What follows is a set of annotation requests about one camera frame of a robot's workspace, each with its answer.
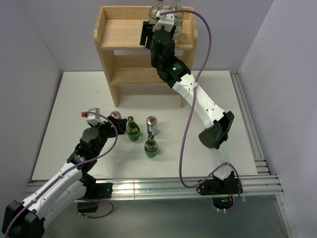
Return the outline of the clear glass bottle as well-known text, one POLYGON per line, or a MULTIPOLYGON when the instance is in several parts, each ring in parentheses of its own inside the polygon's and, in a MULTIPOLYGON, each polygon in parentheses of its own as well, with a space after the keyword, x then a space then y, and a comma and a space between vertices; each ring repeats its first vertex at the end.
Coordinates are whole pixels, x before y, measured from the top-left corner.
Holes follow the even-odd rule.
POLYGON ((155 0, 154 5, 150 8, 148 12, 148 22, 150 24, 156 24, 158 22, 157 20, 157 12, 159 10, 163 10, 163 2, 164 0, 155 0))
MULTIPOLYGON (((180 0, 173 0, 172 4, 168 8, 169 10, 181 10, 182 6, 180 4, 180 0)), ((174 25, 175 25, 175 32, 173 35, 173 40, 176 42, 180 39, 183 27, 183 19, 184 13, 178 12, 174 14, 174 25)))

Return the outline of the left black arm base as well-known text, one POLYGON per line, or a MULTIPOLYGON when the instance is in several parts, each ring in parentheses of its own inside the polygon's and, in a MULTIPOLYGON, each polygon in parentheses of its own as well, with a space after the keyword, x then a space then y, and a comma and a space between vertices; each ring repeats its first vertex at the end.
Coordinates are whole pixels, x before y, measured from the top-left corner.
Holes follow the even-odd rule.
POLYGON ((110 182, 95 183, 89 185, 86 189, 86 193, 83 195, 84 201, 79 201, 77 203, 77 210, 79 213, 95 213, 99 208, 101 202, 93 201, 88 202, 88 200, 100 200, 100 199, 109 199, 112 194, 113 184, 110 182))

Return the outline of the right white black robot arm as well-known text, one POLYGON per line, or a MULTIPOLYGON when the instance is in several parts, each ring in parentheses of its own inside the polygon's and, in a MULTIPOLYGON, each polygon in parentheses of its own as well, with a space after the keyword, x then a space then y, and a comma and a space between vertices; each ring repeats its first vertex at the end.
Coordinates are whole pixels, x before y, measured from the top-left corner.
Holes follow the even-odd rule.
POLYGON ((151 51, 151 65, 160 79, 191 105, 191 113, 196 112, 201 118, 205 129, 199 134, 200 142, 209 149, 218 150, 228 139, 234 114, 220 108, 198 84, 198 77, 175 56, 174 29, 144 21, 140 45, 151 51))

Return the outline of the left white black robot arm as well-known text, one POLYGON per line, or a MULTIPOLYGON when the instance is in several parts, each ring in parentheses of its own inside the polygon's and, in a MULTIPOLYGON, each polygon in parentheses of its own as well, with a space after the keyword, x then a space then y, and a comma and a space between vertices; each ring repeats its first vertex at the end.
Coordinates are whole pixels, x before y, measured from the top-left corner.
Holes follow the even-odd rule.
POLYGON ((62 168, 41 188, 21 202, 11 201, 5 210, 2 233, 6 238, 41 238, 52 221, 76 200, 96 202, 96 180, 88 174, 110 138, 126 131, 127 119, 101 115, 97 109, 83 112, 89 128, 83 131, 74 152, 62 168))

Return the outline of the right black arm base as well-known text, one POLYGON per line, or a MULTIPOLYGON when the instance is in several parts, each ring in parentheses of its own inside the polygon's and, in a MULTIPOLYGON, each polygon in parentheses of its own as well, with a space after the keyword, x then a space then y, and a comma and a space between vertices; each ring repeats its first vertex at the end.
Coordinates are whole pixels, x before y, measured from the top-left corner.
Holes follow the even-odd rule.
POLYGON ((238 198, 243 192, 241 181, 232 171, 228 178, 220 180, 216 176, 199 185, 196 192, 202 196, 211 195, 212 203, 216 209, 227 210, 234 205, 234 195, 238 198))

